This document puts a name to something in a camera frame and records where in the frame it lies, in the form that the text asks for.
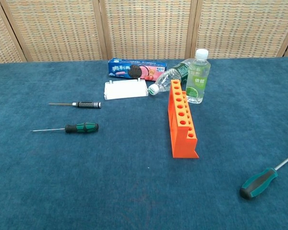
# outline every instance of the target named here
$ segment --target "black screwdriver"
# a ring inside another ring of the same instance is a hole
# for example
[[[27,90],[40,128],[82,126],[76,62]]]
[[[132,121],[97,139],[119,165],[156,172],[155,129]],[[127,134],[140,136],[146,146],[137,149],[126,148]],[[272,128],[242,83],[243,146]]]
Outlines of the black screwdriver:
[[[71,105],[78,108],[100,109],[101,102],[73,102],[73,103],[49,103],[51,105]]]
[[[288,162],[288,158],[275,168],[267,168],[263,172],[252,176],[240,188],[240,196],[251,199],[262,193],[270,182],[278,176],[277,170]]]
[[[99,125],[97,123],[84,122],[76,125],[66,125],[65,128],[40,129],[30,132],[65,130],[66,133],[93,133],[98,131],[98,129]]]

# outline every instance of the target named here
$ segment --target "clear plastic bottle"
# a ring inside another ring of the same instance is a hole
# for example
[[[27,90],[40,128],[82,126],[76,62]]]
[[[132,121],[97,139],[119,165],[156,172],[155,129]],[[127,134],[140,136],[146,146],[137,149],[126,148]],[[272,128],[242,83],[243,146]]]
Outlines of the clear plastic bottle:
[[[190,103],[200,104],[203,101],[210,63],[207,61],[208,50],[198,49],[193,61],[188,68],[186,86],[187,100]]]
[[[187,81],[188,67],[194,60],[194,58],[186,59],[165,71],[158,77],[154,84],[148,87],[149,93],[151,95],[156,95],[159,92],[169,91],[171,80],[180,80],[181,83]]]

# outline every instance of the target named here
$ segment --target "black screwdriver handle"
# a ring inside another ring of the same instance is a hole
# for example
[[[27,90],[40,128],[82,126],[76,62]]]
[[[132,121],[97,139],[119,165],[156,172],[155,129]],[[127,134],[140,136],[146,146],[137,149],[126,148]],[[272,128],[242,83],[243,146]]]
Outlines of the black screwdriver handle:
[[[101,108],[101,102],[76,102],[72,103],[72,105],[78,108],[92,108],[92,109]]]
[[[66,125],[65,132],[67,133],[93,133],[98,131],[97,123],[84,122],[76,125]]]

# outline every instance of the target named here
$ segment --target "orange test tube rack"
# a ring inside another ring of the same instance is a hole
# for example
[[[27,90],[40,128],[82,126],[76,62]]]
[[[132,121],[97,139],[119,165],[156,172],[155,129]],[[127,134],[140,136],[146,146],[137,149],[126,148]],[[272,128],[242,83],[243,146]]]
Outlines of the orange test tube rack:
[[[168,120],[173,158],[199,158],[195,151],[197,137],[186,92],[181,90],[179,80],[171,80]]]

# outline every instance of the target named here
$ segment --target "green screwdriver handle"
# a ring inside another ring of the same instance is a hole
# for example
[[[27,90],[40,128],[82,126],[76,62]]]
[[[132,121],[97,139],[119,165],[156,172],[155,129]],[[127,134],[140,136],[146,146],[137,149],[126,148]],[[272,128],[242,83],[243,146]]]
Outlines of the green screwdriver handle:
[[[240,188],[240,195],[245,199],[251,199],[258,196],[277,176],[277,171],[274,168],[267,168],[263,172],[248,179]]]
[[[92,133],[98,131],[97,123],[84,122],[76,125],[66,125],[65,132],[67,133]]]

